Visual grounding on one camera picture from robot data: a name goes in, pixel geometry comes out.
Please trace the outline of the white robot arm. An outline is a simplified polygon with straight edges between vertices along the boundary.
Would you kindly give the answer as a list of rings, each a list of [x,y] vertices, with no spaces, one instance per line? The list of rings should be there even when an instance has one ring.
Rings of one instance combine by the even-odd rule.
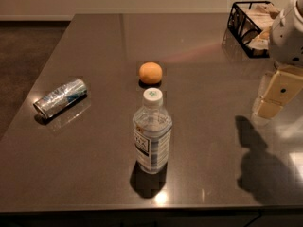
[[[303,0],[290,0],[269,33],[269,56],[276,70],[260,82],[255,116],[271,119],[303,89]]]

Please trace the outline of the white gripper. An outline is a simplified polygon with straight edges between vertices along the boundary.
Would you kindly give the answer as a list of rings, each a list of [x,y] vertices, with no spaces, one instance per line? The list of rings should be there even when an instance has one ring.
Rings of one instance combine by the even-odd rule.
[[[277,16],[269,39],[269,55],[281,64],[303,66],[303,18]],[[275,117],[303,89],[303,69],[279,67],[267,72],[260,83],[252,112],[262,118]]]

